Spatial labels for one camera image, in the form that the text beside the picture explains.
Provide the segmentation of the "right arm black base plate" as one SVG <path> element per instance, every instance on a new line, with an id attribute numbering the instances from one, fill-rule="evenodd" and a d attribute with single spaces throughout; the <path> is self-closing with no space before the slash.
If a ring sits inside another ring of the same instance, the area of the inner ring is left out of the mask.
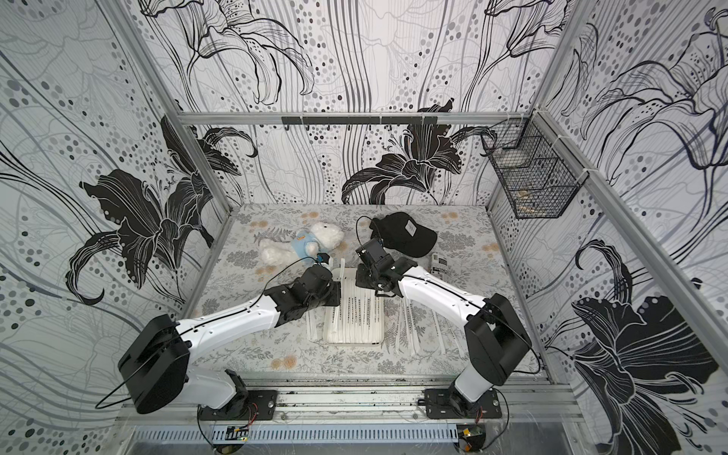
<path id="1" fill-rule="evenodd" d="M 504 412 L 495 390 L 486 391 L 478 401 L 468 402 L 454 389 L 426 389 L 417 405 L 425 409 L 430 420 L 500 419 Z"/>

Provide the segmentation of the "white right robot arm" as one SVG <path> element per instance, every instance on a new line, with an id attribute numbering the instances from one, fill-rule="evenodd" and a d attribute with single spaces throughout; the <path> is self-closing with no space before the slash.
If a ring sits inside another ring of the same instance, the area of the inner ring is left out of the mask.
<path id="1" fill-rule="evenodd" d="M 464 330 L 468 365 L 447 390 L 449 407 L 465 413 L 502 386 L 532 352 L 533 343 L 513 305 L 501 294 L 487 298 L 430 274 L 407 257 L 394 259 L 379 241 L 356 250 L 356 285 L 428 307 Z"/>

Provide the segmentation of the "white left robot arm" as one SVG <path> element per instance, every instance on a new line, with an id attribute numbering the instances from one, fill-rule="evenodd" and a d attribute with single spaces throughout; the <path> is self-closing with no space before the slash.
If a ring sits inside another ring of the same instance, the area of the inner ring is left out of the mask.
<path id="1" fill-rule="evenodd" d="M 340 282 L 323 265 L 312 265 L 290 284 L 200 318 L 175 322 L 162 315 L 143 328 L 118 368 L 139 414 L 171 404 L 201 407 L 202 417 L 250 418 L 257 411 L 238 373 L 193 366 L 197 358 L 236 339 L 295 322 L 310 310 L 340 304 Z"/>

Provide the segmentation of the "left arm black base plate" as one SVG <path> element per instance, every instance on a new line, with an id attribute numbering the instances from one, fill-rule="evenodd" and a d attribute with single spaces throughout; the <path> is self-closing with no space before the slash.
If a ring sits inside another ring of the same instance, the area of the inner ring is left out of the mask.
<path id="1" fill-rule="evenodd" d="M 252 390 L 236 394 L 222 409 L 204 407 L 199 418 L 201 421 L 271 421 L 278 401 L 275 390 Z"/>

